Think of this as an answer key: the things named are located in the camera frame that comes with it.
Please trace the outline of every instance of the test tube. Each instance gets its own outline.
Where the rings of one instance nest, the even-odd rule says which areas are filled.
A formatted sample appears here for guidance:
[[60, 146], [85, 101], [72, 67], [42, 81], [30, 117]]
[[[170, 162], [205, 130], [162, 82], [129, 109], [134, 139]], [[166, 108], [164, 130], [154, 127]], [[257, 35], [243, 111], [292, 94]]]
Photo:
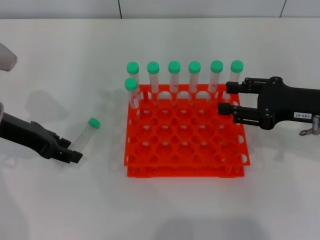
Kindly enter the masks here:
[[[244, 69], [244, 63], [240, 60], [235, 60], [231, 63], [231, 73], [230, 73], [230, 82], [239, 82], [239, 77], [241, 72]], [[231, 96], [229, 93], [226, 93], [225, 91], [222, 94], [222, 98], [226, 103], [228, 103], [231, 99]]]
[[240, 60], [235, 60], [231, 63], [230, 82], [239, 82], [239, 77], [244, 69], [244, 63]]
[[137, 80], [133, 77], [129, 77], [125, 80], [124, 86], [129, 94], [129, 103], [131, 108], [139, 108], [139, 90]]
[[139, 83], [139, 64], [135, 61], [131, 61], [127, 64], [126, 70], [130, 75], [130, 78], [134, 78], [138, 84], [138, 90], [140, 89]]
[[100, 128], [100, 122], [96, 118], [91, 118], [88, 121], [88, 125], [81, 132], [81, 134], [76, 138], [74, 142], [68, 147], [69, 150], [81, 152], [87, 145], [89, 140], [95, 134], [96, 130]]
[[198, 89], [198, 78], [201, 70], [201, 64], [198, 61], [192, 61], [189, 63], [190, 81], [189, 92], [195, 93]]
[[178, 61], [171, 61], [169, 63], [169, 72], [170, 76], [170, 92], [177, 93], [179, 85], [179, 72], [180, 72], [180, 63]]
[[151, 61], [147, 65], [147, 70], [149, 73], [151, 92], [157, 93], [159, 92], [159, 64], [156, 61]]
[[222, 61], [215, 60], [211, 63], [211, 78], [208, 87], [209, 93], [215, 93], [218, 89], [218, 83], [220, 78], [220, 73], [224, 69], [224, 64]]

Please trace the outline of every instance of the green screw cap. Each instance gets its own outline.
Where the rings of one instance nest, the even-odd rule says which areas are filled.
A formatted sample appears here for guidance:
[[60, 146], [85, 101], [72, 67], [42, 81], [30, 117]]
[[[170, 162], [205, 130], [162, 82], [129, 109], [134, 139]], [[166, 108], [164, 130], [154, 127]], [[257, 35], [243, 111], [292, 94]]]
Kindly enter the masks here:
[[198, 61], [192, 61], [189, 63], [189, 72], [192, 74], [198, 74], [201, 70], [201, 64]]
[[132, 92], [138, 88], [138, 83], [136, 79], [129, 77], [125, 80], [124, 86], [127, 91]]
[[215, 60], [211, 63], [211, 71], [213, 73], [219, 74], [222, 72], [223, 69], [224, 69], [224, 64], [222, 63], [222, 61]]
[[147, 65], [147, 70], [149, 74], [157, 74], [160, 70], [159, 64], [156, 61], [151, 61]]
[[131, 61], [126, 66], [126, 70], [129, 74], [135, 75], [139, 72], [139, 64], [135, 61]]
[[88, 124], [95, 129], [100, 128], [100, 122], [96, 118], [90, 118], [90, 120], [88, 121]]
[[171, 61], [169, 63], [169, 72], [171, 74], [178, 74], [180, 72], [180, 63], [178, 61]]
[[235, 60], [231, 63], [231, 71], [234, 73], [241, 73], [244, 69], [244, 63], [240, 60]]

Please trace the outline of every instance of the test tube rack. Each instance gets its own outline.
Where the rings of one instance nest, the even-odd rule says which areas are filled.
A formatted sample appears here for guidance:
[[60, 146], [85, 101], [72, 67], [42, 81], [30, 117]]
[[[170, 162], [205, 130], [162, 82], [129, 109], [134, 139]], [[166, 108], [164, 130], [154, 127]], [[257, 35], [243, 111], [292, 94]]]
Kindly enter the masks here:
[[[140, 85], [139, 108], [128, 106], [127, 176], [243, 177], [250, 165], [244, 126], [218, 114], [226, 85], [219, 84], [214, 93], [208, 84], [199, 84], [197, 92], [189, 92], [188, 84], [180, 84], [177, 93], [169, 89], [160, 84], [159, 92], [151, 93], [149, 84]], [[230, 96], [239, 105], [239, 96]]]

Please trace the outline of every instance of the white tabletop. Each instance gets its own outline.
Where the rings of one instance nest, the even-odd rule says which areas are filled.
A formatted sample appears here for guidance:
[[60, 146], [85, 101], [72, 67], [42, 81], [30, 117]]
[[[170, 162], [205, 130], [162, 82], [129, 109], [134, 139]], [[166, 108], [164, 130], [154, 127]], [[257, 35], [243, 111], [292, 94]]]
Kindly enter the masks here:
[[[18, 56], [0, 72], [8, 114], [74, 140], [91, 117], [101, 128], [78, 165], [41, 158], [0, 139], [1, 240], [317, 240], [320, 236], [320, 138], [310, 124], [247, 126], [245, 177], [127, 178], [122, 166], [128, 99], [126, 65], [244, 62], [241, 77], [282, 77], [320, 89], [320, 18], [0, 20], [0, 42]], [[257, 96], [242, 94], [242, 106]]]

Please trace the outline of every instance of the label sticker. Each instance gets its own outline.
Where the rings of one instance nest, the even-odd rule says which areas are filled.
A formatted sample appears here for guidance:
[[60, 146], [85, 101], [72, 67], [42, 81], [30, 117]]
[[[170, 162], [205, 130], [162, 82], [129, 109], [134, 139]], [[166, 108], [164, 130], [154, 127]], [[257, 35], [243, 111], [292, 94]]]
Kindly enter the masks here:
[[297, 119], [311, 119], [312, 114], [311, 113], [303, 113], [303, 112], [295, 112], [293, 117], [297, 118]]

